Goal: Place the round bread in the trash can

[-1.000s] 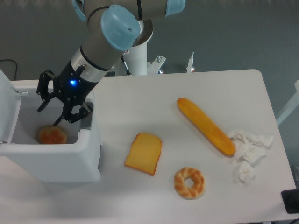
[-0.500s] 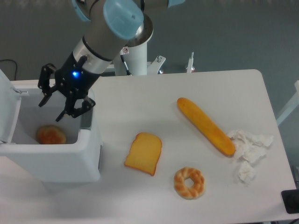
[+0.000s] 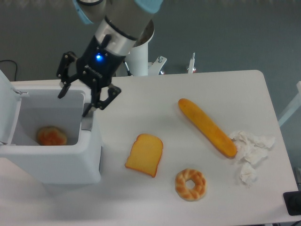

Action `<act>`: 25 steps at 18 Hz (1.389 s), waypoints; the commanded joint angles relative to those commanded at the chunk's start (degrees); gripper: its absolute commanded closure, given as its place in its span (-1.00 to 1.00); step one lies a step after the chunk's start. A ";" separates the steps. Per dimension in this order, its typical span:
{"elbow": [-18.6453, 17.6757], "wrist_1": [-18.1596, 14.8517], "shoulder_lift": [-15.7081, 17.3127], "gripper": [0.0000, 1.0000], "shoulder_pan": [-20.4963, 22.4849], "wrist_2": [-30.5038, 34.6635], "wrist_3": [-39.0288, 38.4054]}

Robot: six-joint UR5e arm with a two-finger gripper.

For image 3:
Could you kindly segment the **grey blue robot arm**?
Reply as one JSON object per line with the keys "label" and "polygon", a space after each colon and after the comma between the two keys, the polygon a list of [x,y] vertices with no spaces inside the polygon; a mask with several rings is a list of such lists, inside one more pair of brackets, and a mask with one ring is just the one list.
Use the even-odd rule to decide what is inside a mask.
{"label": "grey blue robot arm", "polygon": [[75,0],[85,23],[99,26],[81,57],[72,51],[63,54],[56,76],[61,80],[63,98],[71,83],[80,80],[91,89],[85,117],[94,109],[105,109],[120,93],[112,77],[139,40],[162,4],[160,0]]}

